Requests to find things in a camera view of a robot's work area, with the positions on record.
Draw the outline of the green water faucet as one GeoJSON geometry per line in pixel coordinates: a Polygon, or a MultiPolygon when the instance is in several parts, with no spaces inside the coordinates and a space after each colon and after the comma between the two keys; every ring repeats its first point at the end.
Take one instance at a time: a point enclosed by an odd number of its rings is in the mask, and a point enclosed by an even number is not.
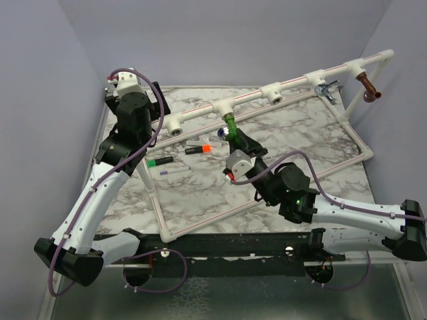
{"type": "Polygon", "coordinates": [[[236,125],[235,117],[229,113],[224,117],[225,125],[220,127],[217,131],[217,136],[222,141],[235,141],[237,137],[236,131],[238,127],[236,125]]]}

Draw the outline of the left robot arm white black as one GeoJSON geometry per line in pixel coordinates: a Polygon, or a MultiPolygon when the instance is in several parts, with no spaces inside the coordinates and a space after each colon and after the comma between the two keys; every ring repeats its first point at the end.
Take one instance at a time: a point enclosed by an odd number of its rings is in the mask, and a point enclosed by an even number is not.
{"type": "Polygon", "coordinates": [[[38,239],[34,246],[49,269],[48,288],[53,296],[58,295],[53,288],[56,273],[86,287],[107,265],[124,258],[140,263],[147,257],[143,235],[133,229],[104,240],[94,237],[118,191],[141,164],[147,149],[155,145],[158,132],[152,122],[170,113],[158,82],[148,85],[156,102],[149,99],[138,81],[118,78],[117,95],[105,97],[117,122],[99,146],[87,183],[58,229],[49,238],[38,239]]]}

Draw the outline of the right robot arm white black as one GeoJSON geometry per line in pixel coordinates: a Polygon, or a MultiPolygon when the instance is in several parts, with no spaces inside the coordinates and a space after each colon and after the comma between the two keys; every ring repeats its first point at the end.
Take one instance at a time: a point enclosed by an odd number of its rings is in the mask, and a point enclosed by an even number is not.
{"type": "Polygon", "coordinates": [[[405,200],[400,205],[376,205],[327,194],[317,175],[308,177],[294,162],[292,151],[266,165],[268,152],[241,129],[218,130],[218,137],[228,142],[230,154],[224,175],[233,185],[252,185],[254,199],[267,206],[278,206],[279,214],[295,224],[331,223],[341,231],[316,229],[306,245],[308,256],[321,261],[347,251],[385,251],[407,261],[426,260],[426,218],[419,202],[405,200]]]}

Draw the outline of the white pvc pipe frame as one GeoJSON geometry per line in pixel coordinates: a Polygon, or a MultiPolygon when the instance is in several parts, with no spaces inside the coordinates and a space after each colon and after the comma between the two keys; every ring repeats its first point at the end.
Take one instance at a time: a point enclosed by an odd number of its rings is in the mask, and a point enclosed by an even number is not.
{"type": "MultiPolygon", "coordinates": [[[[296,103],[298,101],[309,99],[311,97],[317,96],[314,93],[314,87],[321,83],[326,83],[327,77],[332,77],[339,75],[341,73],[349,73],[352,78],[356,79],[356,77],[366,72],[369,80],[373,84],[379,74],[382,72],[383,68],[387,63],[393,58],[394,51],[391,49],[381,51],[375,55],[371,55],[365,58],[359,58],[355,60],[351,60],[345,62],[339,66],[331,67],[328,69],[319,69],[316,71],[312,71],[310,73],[306,73],[300,77],[295,79],[290,79],[283,82],[271,83],[269,85],[265,85],[256,89],[255,91],[245,93],[243,95],[237,97],[228,97],[225,99],[220,99],[218,101],[211,102],[202,107],[198,107],[189,111],[172,113],[165,117],[165,120],[162,124],[162,128],[166,129],[168,134],[171,136],[169,139],[165,141],[159,141],[155,147],[155,149],[162,149],[164,147],[170,146],[174,143],[183,141],[184,139],[195,137],[196,135],[201,135],[203,133],[207,133],[214,129],[219,128],[222,124],[216,123],[214,125],[208,125],[203,129],[193,130],[189,133],[182,132],[182,125],[189,120],[196,119],[198,117],[202,117],[204,115],[208,115],[210,113],[217,113],[219,116],[224,118],[227,114],[233,113],[233,108],[244,104],[249,103],[251,101],[255,101],[257,99],[265,99],[268,101],[269,105],[265,107],[261,107],[255,111],[250,111],[238,116],[235,116],[236,123],[239,121],[243,121],[249,119],[251,117],[262,115],[267,113],[268,111],[273,111],[280,107],[284,107],[291,103],[296,103]],[[281,92],[288,89],[294,89],[298,87],[308,86],[312,88],[312,90],[307,93],[301,93],[299,95],[284,99],[281,95],[281,92]]],[[[348,119],[350,115],[353,113],[357,104],[363,99],[363,94],[365,92],[365,88],[359,90],[356,96],[351,101],[348,108],[343,112],[339,113],[338,110],[331,105],[325,97],[319,97],[324,105],[330,110],[335,119],[341,125],[341,127],[346,131],[346,133],[354,140],[357,146],[360,148],[360,154],[356,157],[351,158],[348,161],[341,162],[328,170],[325,170],[319,174],[320,177],[325,177],[331,175],[335,172],[338,172],[342,169],[350,167],[354,164],[360,163],[365,160],[369,160],[373,158],[374,153],[363,142],[363,140],[359,137],[359,135],[354,131],[352,126],[350,125],[348,119]]]]}

